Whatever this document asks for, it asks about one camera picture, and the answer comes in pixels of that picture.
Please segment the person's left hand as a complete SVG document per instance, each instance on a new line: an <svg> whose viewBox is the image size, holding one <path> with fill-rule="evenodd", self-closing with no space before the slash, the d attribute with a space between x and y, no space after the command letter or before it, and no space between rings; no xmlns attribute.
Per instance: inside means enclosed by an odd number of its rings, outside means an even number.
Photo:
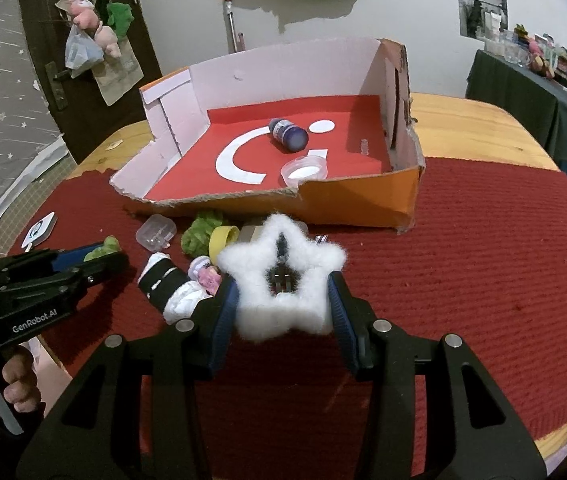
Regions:
<svg viewBox="0 0 567 480"><path fill-rule="evenodd" d="M31 413L41 402L33 364L34 358L29 350L19 346L2 369L2 377L6 382L2 395L19 413Z"/></svg>

